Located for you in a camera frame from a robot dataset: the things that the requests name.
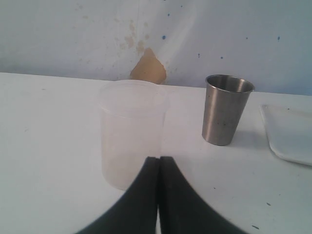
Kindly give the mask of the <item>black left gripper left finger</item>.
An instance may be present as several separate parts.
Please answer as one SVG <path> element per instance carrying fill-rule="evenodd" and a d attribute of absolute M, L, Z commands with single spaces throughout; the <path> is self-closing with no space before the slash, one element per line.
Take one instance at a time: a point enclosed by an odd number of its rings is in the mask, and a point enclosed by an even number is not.
<path fill-rule="evenodd" d="M 160 160 L 147 157 L 133 183 L 103 215 L 79 234 L 155 234 Z"/>

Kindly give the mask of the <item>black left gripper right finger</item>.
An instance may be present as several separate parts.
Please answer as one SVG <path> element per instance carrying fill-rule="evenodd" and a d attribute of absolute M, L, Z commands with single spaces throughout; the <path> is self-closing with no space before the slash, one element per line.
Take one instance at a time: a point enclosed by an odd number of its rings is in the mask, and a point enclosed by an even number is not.
<path fill-rule="evenodd" d="M 191 187 L 175 160 L 160 158 L 158 208 L 163 234 L 244 234 Z"/>

